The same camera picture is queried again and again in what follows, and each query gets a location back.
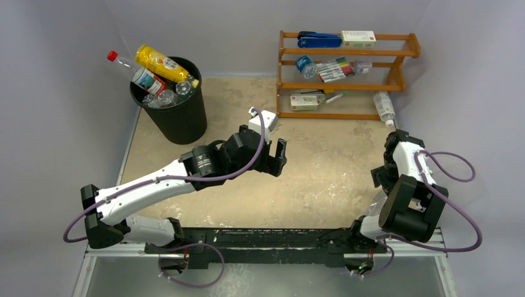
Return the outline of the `red cap bottle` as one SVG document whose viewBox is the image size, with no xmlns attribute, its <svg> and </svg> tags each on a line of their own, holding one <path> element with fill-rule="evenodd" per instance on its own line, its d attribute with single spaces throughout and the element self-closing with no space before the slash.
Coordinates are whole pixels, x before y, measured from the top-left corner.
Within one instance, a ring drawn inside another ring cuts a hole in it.
<svg viewBox="0 0 525 297">
<path fill-rule="evenodd" d="M 122 56 L 116 51 L 110 51 L 106 58 L 118 68 L 125 78 L 146 92 L 158 96 L 167 89 L 163 80 L 132 59 Z"/>
</svg>

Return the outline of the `yellow lemon drink bottle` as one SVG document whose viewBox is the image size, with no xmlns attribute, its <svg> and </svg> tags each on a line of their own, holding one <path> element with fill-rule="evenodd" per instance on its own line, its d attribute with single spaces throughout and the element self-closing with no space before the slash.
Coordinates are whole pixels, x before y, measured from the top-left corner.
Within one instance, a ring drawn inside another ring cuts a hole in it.
<svg viewBox="0 0 525 297">
<path fill-rule="evenodd" d="M 183 66 L 150 46 L 142 45 L 136 52 L 135 61 L 168 80 L 177 83 L 188 82 L 192 88 L 199 84 Z"/>
</svg>

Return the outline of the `clear bottle white cap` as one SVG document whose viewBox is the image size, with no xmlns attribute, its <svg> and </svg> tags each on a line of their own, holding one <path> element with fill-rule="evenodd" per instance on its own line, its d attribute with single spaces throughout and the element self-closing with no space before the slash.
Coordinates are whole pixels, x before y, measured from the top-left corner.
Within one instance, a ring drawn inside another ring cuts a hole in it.
<svg viewBox="0 0 525 297">
<path fill-rule="evenodd" d="M 177 95 L 172 90 L 164 90 L 158 95 L 152 93 L 146 95 L 142 100 L 142 104 L 149 108 L 160 109 L 175 106 L 177 102 Z"/>
</svg>

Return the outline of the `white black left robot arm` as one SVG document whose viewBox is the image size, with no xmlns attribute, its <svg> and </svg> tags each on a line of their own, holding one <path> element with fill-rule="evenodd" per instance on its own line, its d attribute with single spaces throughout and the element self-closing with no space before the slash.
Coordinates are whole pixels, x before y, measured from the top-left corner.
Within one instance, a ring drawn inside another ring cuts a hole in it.
<svg viewBox="0 0 525 297">
<path fill-rule="evenodd" d="M 246 125 L 227 140 L 199 145 L 168 164 L 122 186 L 81 188 L 86 238 L 92 249 L 122 241 L 147 242 L 176 253 L 184 247 L 184 235 L 175 218 L 152 219 L 137 212 L 165 199 L 221 186 L 249 170 L 278 177 L 287 162 L 287 141 L 278 139 L 276 154 L 271 141 Z"/>
</svg>

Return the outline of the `dark green label bottle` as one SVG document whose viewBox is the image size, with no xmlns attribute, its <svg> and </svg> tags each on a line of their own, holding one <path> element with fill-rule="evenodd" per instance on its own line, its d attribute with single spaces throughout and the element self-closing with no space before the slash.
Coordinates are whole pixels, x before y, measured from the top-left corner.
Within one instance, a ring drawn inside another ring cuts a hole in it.
<svg viewBox="0 0 525 297">
<path fill-rule="evenodd" d="M 177 83 L 175 92 L 180 98 L 188 98 L 196 91 L 198 84 L 198 80 L 184 80 Z"/>
</svg>

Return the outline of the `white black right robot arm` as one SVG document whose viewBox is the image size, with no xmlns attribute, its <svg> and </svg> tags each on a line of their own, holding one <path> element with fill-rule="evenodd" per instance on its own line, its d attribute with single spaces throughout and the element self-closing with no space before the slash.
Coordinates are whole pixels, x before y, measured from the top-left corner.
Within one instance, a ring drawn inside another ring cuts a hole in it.
<svg viewBox="0 0 525 297">
<path fill-rule="evenodd" d="M 373 183 L 386 194 L 379 214 L 363 215 L 350 227 L 347 242 L 357 252 L 373 239 L 394 235 L 426 243 L 432 237 L 445 207 L 447 188 L 437 185 L 421 154 L 423 140 L 397 129 L 385 142 L 384 164 L 371 170 Z"/>
</svg>

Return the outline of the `clear bottle under right arm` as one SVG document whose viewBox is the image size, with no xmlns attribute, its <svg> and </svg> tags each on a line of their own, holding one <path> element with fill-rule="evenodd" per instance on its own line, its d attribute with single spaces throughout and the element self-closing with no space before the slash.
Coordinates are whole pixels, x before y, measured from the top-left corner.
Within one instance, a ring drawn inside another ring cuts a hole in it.
<svg viewBox="0 0 525 297">
<path fill-rule="evenodd" d="M 365 216 L 379 215 L 387 198 L 388 198 L 387 195 L 383 191 L 379 191 L 377 195 L 373 198 L 370 205 L 363 211 L 362 215 L 365 215 Z"/>
</svg>

